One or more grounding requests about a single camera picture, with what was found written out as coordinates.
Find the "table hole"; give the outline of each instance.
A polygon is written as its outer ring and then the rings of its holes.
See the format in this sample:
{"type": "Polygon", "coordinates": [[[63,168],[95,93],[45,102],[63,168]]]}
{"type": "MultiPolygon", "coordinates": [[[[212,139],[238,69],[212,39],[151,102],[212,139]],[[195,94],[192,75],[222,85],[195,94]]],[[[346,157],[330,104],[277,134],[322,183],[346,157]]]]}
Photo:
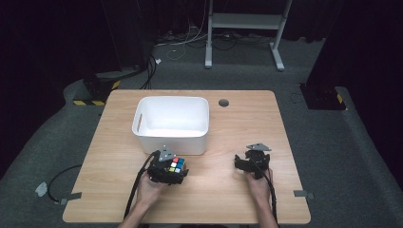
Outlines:
{"type": "Polygon", "coordinates": [[[229,106],[229,102],[226,99],[221,99],[221,100],[219,100],[219,105],[221,107],[227,107],[227,106],[229,106]]]}

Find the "forearm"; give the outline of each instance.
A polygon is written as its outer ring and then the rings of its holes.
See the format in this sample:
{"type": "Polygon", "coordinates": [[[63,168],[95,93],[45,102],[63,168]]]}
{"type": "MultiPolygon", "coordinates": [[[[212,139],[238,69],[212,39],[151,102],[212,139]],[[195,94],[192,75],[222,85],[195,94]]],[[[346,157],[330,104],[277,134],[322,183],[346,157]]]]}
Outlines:
{"type": "Polygon", "coordinates": [[[273,216],[272,209],[268,202],[255,201],[258,211],[258,220],[260,228],[278,228],[278,224],[273,216]]]}
{"type": "Polygon", "coordinates": [[[148,209],[148,205],[136,202],[118,228],[137,228],[148,209]]]}

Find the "black curtain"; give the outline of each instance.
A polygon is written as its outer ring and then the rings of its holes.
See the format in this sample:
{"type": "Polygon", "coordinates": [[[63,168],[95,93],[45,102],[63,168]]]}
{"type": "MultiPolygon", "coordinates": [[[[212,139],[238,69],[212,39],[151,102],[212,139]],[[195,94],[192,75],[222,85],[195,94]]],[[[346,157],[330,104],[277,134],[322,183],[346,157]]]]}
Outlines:
{"type": "Polygon", "coordinates": [[[403,189],[403,3],[346,0],[306,82],[316,99],[348,88],[376,149],[403,189]]]}
{"type": "Polygon", "coordinates": [[[63,42],[60,1],[0,1],[0,176],[81,79],[63,42]]]}

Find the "rubik's cube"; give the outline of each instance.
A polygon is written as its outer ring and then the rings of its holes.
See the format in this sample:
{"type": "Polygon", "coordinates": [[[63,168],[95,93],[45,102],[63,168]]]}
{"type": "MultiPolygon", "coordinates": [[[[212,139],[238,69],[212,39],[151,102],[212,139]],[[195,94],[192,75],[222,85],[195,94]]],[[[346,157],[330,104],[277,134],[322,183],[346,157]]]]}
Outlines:
{"type": "Polygon", "coordinates": [[[172,173],[181,173],[185,168],[184,159],[174,158],[168,170],[172,173]]]}

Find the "dark background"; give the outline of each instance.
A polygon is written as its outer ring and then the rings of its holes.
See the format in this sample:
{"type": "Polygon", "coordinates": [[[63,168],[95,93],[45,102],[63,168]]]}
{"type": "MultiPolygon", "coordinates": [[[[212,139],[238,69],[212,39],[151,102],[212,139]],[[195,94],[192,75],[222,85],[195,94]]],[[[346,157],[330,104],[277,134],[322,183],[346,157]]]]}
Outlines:
{"type": "MultiPolygon", "coordinates": [[[[156,1],[159,33],[183,32],[187,12],[194,12],[192,21],[200,25],[203,6],[203,1],[156,1]]],[[[227,5],[215,1],[217,11],[227,12],[281,13],[282,7],[283,2],[276,0],[234,0],[227,5]]],[[[294,1],[283,34],[284,39],[306,37],[308,42],[327,37],[310,79],[319,90],[348,88],[376,148],[401,187],[402,10],[397,0],[294,1]]],[[[36,129],[66,103],[64,88],[82,76],[66,46],[62,1],[2,1],[0,13],[3,176],[36,129]]]]}

